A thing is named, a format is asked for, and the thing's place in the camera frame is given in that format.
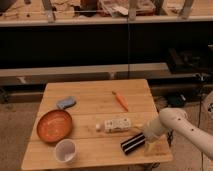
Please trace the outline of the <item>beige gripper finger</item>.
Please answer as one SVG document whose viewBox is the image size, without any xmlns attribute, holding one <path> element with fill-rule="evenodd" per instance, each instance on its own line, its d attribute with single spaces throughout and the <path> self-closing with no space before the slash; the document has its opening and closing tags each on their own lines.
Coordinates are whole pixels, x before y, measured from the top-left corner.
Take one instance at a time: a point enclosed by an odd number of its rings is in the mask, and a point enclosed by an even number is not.
<svg viewBox="0 0 213 171">
<path fill-rule="evenodd" d="M 143 125 L 135 124 L 135 125 L 133 125 L 133 128 L 136 128 L 136 129 L 142 130 L 142 129 L 143 129 Z"/>
<path fill-rule="evenodd" d="M 150 142 L 146 142 L 145 143 L 145 150 L 144 150 L 144 154 L 146 156 L 151 156 L 155 154 L 155 142 L 150 143 Z"/>
</svg>

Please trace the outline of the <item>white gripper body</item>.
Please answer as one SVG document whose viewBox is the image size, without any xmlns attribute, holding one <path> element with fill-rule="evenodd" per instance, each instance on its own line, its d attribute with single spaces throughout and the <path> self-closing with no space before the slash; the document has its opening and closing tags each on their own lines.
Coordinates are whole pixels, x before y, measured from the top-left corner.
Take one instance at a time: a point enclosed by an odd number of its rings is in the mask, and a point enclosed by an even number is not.
<svg viewBox="0 0 213 171">
<path fill-rule="evenodd" d="M 159 119 L 154 119 L 143 126 L 143 134 L 148 142 L 158 140 L 167 129 L 162 125 Z"/>
</svg>

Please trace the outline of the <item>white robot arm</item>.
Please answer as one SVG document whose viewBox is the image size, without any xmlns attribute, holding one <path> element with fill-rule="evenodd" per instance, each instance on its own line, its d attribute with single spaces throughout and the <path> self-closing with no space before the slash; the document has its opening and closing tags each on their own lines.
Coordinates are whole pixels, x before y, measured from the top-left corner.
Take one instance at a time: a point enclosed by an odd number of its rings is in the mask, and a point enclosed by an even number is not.
<svg viewBox="0 0 213 171">
<path fill-rule="evenodd" d="M 153 120 L 134 125 L 134 128 L 140 130 L 150 143 L 171 130 L 176 131 L 213 160 L 213 135 L 191 124 L 186 111 L 181 108 L 161 109 Z"/>
</svg>

